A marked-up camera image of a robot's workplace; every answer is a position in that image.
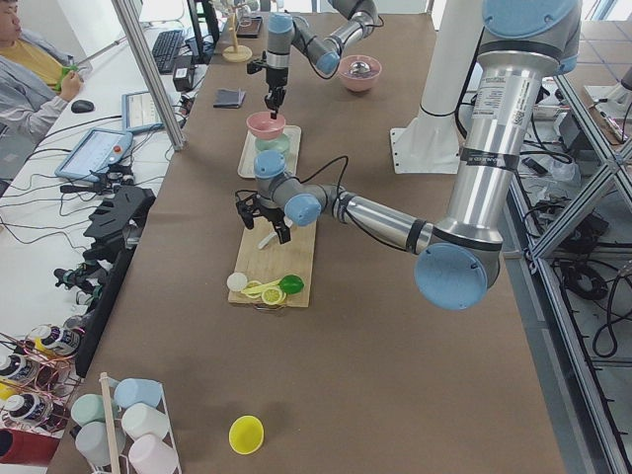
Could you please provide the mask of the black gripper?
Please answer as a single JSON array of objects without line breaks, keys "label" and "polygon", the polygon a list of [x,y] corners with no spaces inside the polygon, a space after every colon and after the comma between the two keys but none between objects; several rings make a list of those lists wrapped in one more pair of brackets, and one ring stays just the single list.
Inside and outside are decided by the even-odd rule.
[{"label": "black gripper", "polygon": [[271,240],[276,237],[280,244],[290,241],[291,222],[284,220],[284,212],[279,207],[265,205],[258,193],[249,193],[245,197],[236,193],[235,206],[248,230],[254,229],[256,218],[263,217],[273,225]]},{"label": "black gripper", "polygon": [[267,67],[266,71],[266,83],[268,84],[269,91],[265,96],[265,104],[267,108],[272,111],[271,117],[277,118],[280,107],[283,104],[286,86],[288,79],[287,68],[273,68]]}]

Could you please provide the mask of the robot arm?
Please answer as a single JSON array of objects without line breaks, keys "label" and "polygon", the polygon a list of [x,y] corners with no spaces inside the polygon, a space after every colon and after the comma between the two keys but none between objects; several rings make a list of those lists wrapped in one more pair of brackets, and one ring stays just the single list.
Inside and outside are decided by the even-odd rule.
[{"label": "robot arm", "polygon": [[260,60],[253,64],[266,71],[265,104],[277,117],[288,82],[290,53],[296,49],[323,78],[336,73],[346,46],[369,37],[379,27],[380,17],[372,1],[332,1],[330,5],[347,22],[321,38],[298,15],[276,12],[268,22],[268,42]]},{"label": "robot arm", "polygon": [[275,13],[262,55],[264,114],[281,114],[289,69],[305,59],[331,79],[363,43],[384,40],[383,80],[402,112],[400,128],[376,112],[335,117],[326,106],[306,148],[332,153],[307,177],[291,173],[277,151],[259,152],[254,181],[235,195],[247,228],[263,217],[281,242],[292,230],[327,216],[374,242],[416,257],[410,277],[422,296],[449,310],[478,303],[501,272],[498,228],[544,79],[577,62],[578,1],[451,1],[434,43],[397,26],[373,1],[336,1],[343,19],[318,33],[302,14]]}]

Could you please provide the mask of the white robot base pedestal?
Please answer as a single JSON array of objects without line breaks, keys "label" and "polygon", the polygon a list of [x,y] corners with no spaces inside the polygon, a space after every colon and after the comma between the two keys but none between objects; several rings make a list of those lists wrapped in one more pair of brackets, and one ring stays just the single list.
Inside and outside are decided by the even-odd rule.
[{"label": "white robot base pedestal", "polygon": [[454,114],[482,34],[482,3],[448,1],[443,10],[418,115],[391,130],[397,174],[454,174],[459,139]]}]

